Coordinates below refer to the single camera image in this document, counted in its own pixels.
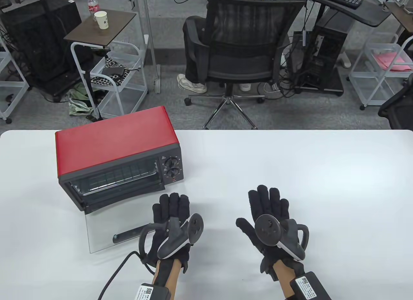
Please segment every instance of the glove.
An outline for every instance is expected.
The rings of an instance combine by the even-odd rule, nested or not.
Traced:
[[[152,206],[152,210],[154,213],[154,223],[164,223],[167,222],[170,217],[178,217],[180,226],[182,226],[182,224],[189,218],[189,199],[187,196],[179,196],[177,193],[172,193],[170,196],[163,194],[159,197],[159,203],[155,203]],[[167,237],[167,231],[155,231],[152,239],[152,247],[146,259],[149,265],[156,267],[159,260],[158,249]],[[183,267],[183,273],[185,273],[188,268],[190,247],[190,244],[186,244],[179,251],[169,257],[169,259],[180,260]]]
[[[285,219],[289,219],[288,200],[280,200],[280,191],[277,188],[270,188],[270,192],[268,193],[266,186],[259,185],[256,191],[250,190],[248,192],[248,197],[254,222],[263,214],[274,216],[281,225],[283,225]],[[273,265],[278,260],[282,260],[286,266],[294,269],[297,275],[301,274],[301,272],[304,273],[304,266],[302,263],[296,262],[286,251],[276,246],[267,246],[263,244],[255,234],[254,227],[251,226],[245,218],[238,218],[236,225],[249,237],[252,244],[260,251],[260,253],[264,255],[260,266],[261,273],[265,272],[270,274],[273,280],[277,281],[278,278],[273,269]]]

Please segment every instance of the pink paper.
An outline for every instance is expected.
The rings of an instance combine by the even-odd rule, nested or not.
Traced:
[[[383,54],[374,54],[374,58],[376,59],[377,63],[379,64],[380,68],[383,70],[387,70],[388,66],[393,61],[394,57],[396,56],[396,52],[392,53],[383,53]],[[406,61],[403,58],[397,58],[396,63],[398,64],[405,64]],[[394,65],[391,67],[390,71],[393,72],[408,72],[411,71],[411,68],[408,65]]]

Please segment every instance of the chair base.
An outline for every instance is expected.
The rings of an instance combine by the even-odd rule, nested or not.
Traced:
[[[211,123],[211,121],[215,118],[215,116],[218,114],[218,112],[223,108],[225,104],[230,104],[232,105],[239,114],[249,123],[251,126],[251,129],[258,129],[257,126],[250,120],[250,118],[244,113],[242,108],[239,107],[239,105],[234,101],[234,98],[246,98],[246,99],[263,99],[265,98],[265,95],[232,95],[228,94],[228,90],[226,91],[226,94],[224,96],[222,95],[209,95],[209,94],[200,94],[200,95],[188,95],[188,98],[185,99],[185,104],[190,105],[191,104],[191,98],[213,98],[213,99],[222,99],[221,103],[218,105],[216,110],[212,113],[211,117],[206,121],[206,123],[202,126],[202,129],[208,129],[208,125]]]

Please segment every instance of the oven control panel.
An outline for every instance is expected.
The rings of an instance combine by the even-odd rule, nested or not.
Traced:
[[[159,157],[164,184],[174,183],[183,179],[182,158],[180,151],[168,151]]]

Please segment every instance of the paper cup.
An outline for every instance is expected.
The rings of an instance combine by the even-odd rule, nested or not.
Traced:
[[[109,28],[109,24],[107,22],[107,13],[105,11],[98,11],[94,14],[95,19],[97,20],[97,24],[99,25],[100,29],[107,29]]]

